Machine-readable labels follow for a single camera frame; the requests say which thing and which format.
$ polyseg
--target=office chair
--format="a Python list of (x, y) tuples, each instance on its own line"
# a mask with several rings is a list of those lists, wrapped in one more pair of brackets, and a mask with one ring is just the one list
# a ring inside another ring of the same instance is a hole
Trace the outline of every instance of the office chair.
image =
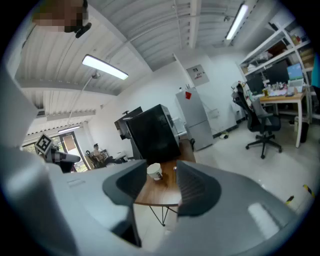
[[(272, 113), (264, 114), (264, 115), (256, 115), (254, 111), (252, 111), (249, 106), (247, 105), (243, 88), (241, 85), (237, 86), (238, 90), (238, 96), (239, 98), (235, 99), (234, 102), (238, 104), (240, 107), (242, 107), (248, 115), (248, 121), (247, 121), (247, 127), (250, 132), (260, 132), (260, 135), (256, 135), (255, 138), (258, 139), (255, 142), (249, 143), (245, 146), (245, 148), (248, 150), (249, 146), (256, 145), (262, 143), (262, 154), (261, 158), (264, 159), (265, 155), (265, 146), (266, 144), (270, 144), (276, 148), (279, 149), (279, 153), (282, 152), (281, 145), (275, 143), (274, 141), (271, 141), (271, 139), (275, 139), (276, 136), (272, 134), (272, 132), (279, 131), (281, 128), (281, 121), (279, 116), (273, 115)], [(267, 118), (270, 120), (271, 125), (266, 125)]]
[(86, 155), (86, 156), (90, 159), (90, 161), (92, 162), (94, 169), (99, 169), (99, 168), (106, 167), (103, 163), (101, 163), (100, 161), (98, 161), (95, 156), (92, 156), (92, 155), (90, 154), (90, 151), (89, 151), (89, 150), (87, 150), (87, 151), (85, 152), (85, 155)]

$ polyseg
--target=refrigerator door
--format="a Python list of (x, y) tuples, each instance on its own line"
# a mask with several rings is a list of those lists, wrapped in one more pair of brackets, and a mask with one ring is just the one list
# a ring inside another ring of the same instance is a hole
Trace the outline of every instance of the refrigerator door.
[[(192, 94), (190, 99), (186, 98), (186, 92)], [(176, 98), (188, 127), (192, 127), (208, 119), (196, 88), (181, 91), (176, 94)]]
[(191, 138), (194, 139), (194, 150), (198, 151), (214, 143), (211, 128), (208, 121), (189, 127)]

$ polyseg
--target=desk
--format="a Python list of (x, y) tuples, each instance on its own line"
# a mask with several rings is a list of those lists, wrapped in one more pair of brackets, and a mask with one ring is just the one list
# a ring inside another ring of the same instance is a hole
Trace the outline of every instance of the desk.
[(174, 167), (177, 166), (177, 160), (196, 162), (192, 147), (189, 140), (186, 139), (186, 136), (181, 138), (179, 149), (181, 152), (180, 156), (170, 161), (160, 163), (163, 176), (162, 180), (154, 180), (149, 177), (149, 175), (146, 175), (146, 182), (134, 202), (138, 205), (149, 206), (151, 210), (151, 206), (162, 207), (162, 222), (158, 219), (155, 212), (152, 211), (163, 226), (165, 225), (164, 222), (167, 216), (167, 214), (165, 214), (165, 217), (163, 216), (163, 207), (167, 208), (166, 213), (168, 213), (168, 210), (172, 210), (169, 207), (178, 206), (181, 200), (176, 172), (174, 171)]
[[(260, 97), (260, 103), (266, 104), (276, 104), (276, 114), (278, 115), (278, 103), (297, 103), (298, 104), (298, 133), (296, 137), (296, 143), (295, 147), (298, 148), (300, 146), (300, 138), (301, 138), (301, 130), (302, 130), (302, 99), (306, 96), (306, 91), (303, 91), (301, 93), (296, 93), (294, 96), (286, 97), (286, 96), (274, 96), (274, 97)], [(307, 97), (307, 116), (310, 115), (310, 105)]]

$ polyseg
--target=fluorescent light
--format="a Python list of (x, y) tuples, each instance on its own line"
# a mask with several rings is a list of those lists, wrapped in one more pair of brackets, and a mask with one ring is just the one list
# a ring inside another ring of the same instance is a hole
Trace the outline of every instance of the fluorescent light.
[(248, 6), (245, 5), (245, 4), (243, 4), (243, 5), (240, 7), (240, 10), (239, 10), (239, 12), (238, 12), (237, 16), (235, 17), (235, 20), (234, 20), (234, 22), (233, 22), (233, 24), (232, 24), (232, 27), (231, 27), (228, 35), (226, 36), (226, 39), (227, 39), (227, 40), (230, 40), (230, 39), (234, 36), (237, 28), (238, 28), (239, 25), (240, 25), (240, 22), (242, 21), (242, 19), (243, 19), (244, 16), (246, 15), (247, 10), (248, 10)]
[(110, 64), (102, 61), (101, 59), (93, 57), (89, 54), (84, 56), (84, 59), (82, 60), (82, 64), (97, 70), (101, 70), (103, 72), (106, 72), (122, 80), (125, 80), (128, 77), (128, 74), (122, 72), (121, 70), (117, 69), (114, 66), (111, 66)]
[(68, 132), (68, 131), (72, 131), (74, 129), (78, 129), (80, 128), (80, 125), (75, 126), (75, 127), (71, 127), (71, 128), (67, 128), (67, 129), (63, 129), (63, 130), (58, 130), (58, 134), (64, 133), (64, 132)]

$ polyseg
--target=black office chair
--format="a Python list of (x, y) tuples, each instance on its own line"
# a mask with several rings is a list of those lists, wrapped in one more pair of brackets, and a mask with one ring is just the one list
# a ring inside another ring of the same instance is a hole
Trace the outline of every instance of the black office chair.
[[(276, 136), (272, 134), (272, 132), (279, 131), (281, 128), (281, 121), (279, 116), (273, 115), (272, 113), (257, 116), (256, 113), (248, 107), (244, 93), (243, 93), (242, 86), (238, 85), (237, 90), (238, 90), (239, 98), (234, 99), (234, 102), (247, 112), (247, 115), (248, 115), (247, 127), (249, 131), (253, 133), (260, 132), (260, 134), (262, 135), (262, 136), (256, 135), (255, 138), (258, 140), (255, 142), (249, 143), (247, 146), (245, 146), (245, 148), (248, 150), (249, 146), (263, 143), (262, 154), (261, 154), (262, 159), (265, 158), (264, 152), (265, 152), (266, 143), (278, 148), (279, 153), (281, 153), (282, 152), (281, 145), (275, 143), (274, 141), (271, 141), (271, 139), (276, 138)], [(267, 118), (270, 120), (271, 125), (266, 125)]]

